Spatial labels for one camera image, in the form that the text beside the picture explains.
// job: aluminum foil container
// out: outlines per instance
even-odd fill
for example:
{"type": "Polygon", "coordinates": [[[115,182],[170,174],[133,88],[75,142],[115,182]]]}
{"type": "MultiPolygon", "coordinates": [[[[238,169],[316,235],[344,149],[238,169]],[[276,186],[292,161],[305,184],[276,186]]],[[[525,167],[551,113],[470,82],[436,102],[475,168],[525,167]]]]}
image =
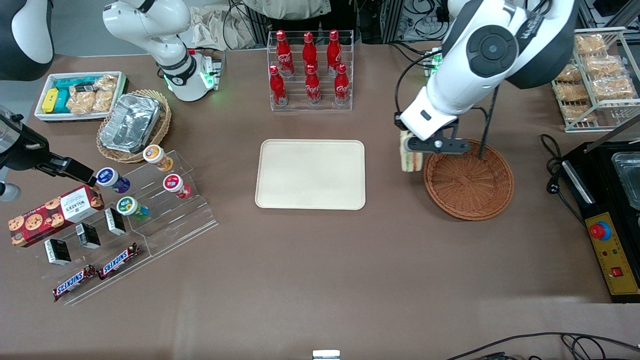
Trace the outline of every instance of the aluminum foil container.
{"type": "Polygon", "coordinates": [[[123,94],[113,108],[109,122],[100,132],[100,143],[107,149],[138,154],[160,117],[160,102],[146,96],[123,94]]]}

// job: round wicker basket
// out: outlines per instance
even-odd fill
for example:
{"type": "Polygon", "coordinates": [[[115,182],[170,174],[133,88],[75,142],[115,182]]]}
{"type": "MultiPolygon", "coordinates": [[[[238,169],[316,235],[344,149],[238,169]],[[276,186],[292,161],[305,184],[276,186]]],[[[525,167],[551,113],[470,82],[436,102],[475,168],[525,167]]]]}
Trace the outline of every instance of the round wicker basket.
{"type": "MultiPolygon", "coordinates": [[[[151,144],[159,145],[160,141],[162,141],[162,139],[167,134],[167,132],[169,132],[169,124],[171,122],[171,109],[169,109],[169,104],[166,101],[166,98],[164,97],[163,94],[160,94],[159,92],[154,90],[136,90],[131,92],[131,94],[152,97],[160,102],[160,107],[161,107],[160,118],[156,122],[156,125],[154,126],[154,129],[151,132],[151,135],[149,136],[150,141],[147,144],[147,145],[151,145],[151,144]]],[[[109,113],[107,117],[104,118],[104,121],[102,121],[102,124],[100,125],[100,129],[98,129],[98,134],[100,134],[102,129],[104,129],[104,127],[109,122],[110,118],[111,118],[111,113],[109,113]]],[[[115,160],[119,163],[126,163],[126,164],[139,163],[143,160],[142,152],[140,152],[139,154],[129,154],[128,152],[124,152],[124,151],[107,149],[106,147],[102,146],[102,144],[100,143],[100,135],[96,137],[95,142],[98,145],[98,150],[100,151],[100,153],[104,155],[107,159],[115,160]]]]}
{"type": "Polygon", "coordinates": [[[462,155],[432,154],[424,166],[424,184],[444,211],[464,220],[486,220],[504,211],[513,197],[513,174],[506,160],[487,146],[478,159],[480,142],[469,140],[462,155]]]}

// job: white cloth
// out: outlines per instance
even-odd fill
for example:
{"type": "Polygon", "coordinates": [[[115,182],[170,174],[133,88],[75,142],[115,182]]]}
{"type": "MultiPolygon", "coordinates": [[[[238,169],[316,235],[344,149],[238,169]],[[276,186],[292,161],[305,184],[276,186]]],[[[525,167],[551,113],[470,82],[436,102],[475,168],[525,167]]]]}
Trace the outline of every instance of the white cloth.
{"type": "Polygon", "coordinates": [[[278,20],[303,20],[331,12],[329,0],[242,0],[256,12],[278,20]]]}
{"type": "Polygon", "coordinates": [[[237,8],[229,13],[228,4],[217,4],[192,6],[190,10],[193,27],[192,42],[196,46],[238,50],[255,45],[252,32],[248,28],[250,20],[237,8]]]}

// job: table surface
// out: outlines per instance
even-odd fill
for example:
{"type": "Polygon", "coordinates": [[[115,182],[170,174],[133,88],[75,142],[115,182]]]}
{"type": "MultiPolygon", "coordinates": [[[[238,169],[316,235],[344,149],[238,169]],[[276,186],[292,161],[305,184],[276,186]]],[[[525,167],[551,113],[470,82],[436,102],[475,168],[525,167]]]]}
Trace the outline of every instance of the table surface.
{"type": "MultiPolygon", "coordinates": [[[[549,155],[538,135],[552,134],[564,152],[598,137],[561,131],[550,86],[501,86],[489,144],[511,165],[515,194],[498,217],[463,222],[435,205],[421,173],[400,171],[393,93],[408,63],[395,49],[356,47],[353,111],[331,114],[271,112],[265,58],[264,51],[229,53],[220,90],[192,103],[178,101],[155,77],[149,56],[56,58],[51,72],[119,70],[130,90],[167,96],[173,118],[162,146],[194,166],[220,225],[73,307],[52,302],[32,249],[14,248],[5,236],[3,358],[275,360],[337,348],[347,360],[444,359],[538,331],[638,343],[640,305],[609,304],[585,230],[545,192],[549,155]],[[270,138],[360,140],[365,207],[258,208],[260,145],[270,138]]],[[[406,76],[401,106],[423,83],[421,69],[406,76]]],[[[31,117],[28,124],[52,151],[94,169],[136,167],[100,155],[99,122],[44,124],[31,117]]],[[[480,138],[482,128],[478,111],[461,117],[461,136],[480,138]]],[[[36,171],[12,172],[7,180],[23,196],[1,205],[3,224],[76,186],[36,171]]],[[[553,337],[500,349],[566,355],[553,337]]]]}

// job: red bottle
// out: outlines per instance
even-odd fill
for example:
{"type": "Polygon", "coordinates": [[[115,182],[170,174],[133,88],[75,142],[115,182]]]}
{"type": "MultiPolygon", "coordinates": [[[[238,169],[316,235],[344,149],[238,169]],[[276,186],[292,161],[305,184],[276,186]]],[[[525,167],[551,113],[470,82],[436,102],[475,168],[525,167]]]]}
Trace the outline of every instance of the red bottle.
{"type": "Polygon", "coordinates": [[[314,45],[314,36],[311,32],[305,33],[305,46],[302,48],[302,60],[305,62],[305,69],[307,65],[318,66],[318,51],[316,45],[314,45]]]}
{"type": "Polygon", "coordinates": [[[320,80],[316,75],[317,67],[315,65],[307,65],[307,97],[309,105],[316,106],[320,104],[320,80]]]}
{"type": "Polygon", "coordinates": [[[291,55],[291,47],[287,42],[287,38],[285,37],[283,30],[276,31],[276,39],[278,39],[276,54],[278,54],[280,72],[285,78],[290,78],[295,73],[295,70],[293,69],[293,56],[291,55]]]}
{"type": "Polygon", "coordinates": [[[271,75],[269,78],[269,86],[273,94],[273,102],[278,106],[285,106],[289,103],[289,98],[287,96],[287,90],[284,87],[284,79],[282,79],[282,76],[280,76],[278,72],[278,67],[276,65],[270,66],[269,74],[271,75]]]}
{"type": "Polygon", "coordinates": [[[337,105],[347,105],[349,102],[349,78],[347,77],[347,66],[343,63],[338,65],[338,75],[333,82],[335,89],[335,103],[337,105]]]}
{"type": "Polygon", "coordinates": [[[338,65],[342,62],[342,49],[338,42],[338,31],[329,31],[329,46],[326,49],[327,72],[335,78],[338,73],[338,65]]]}

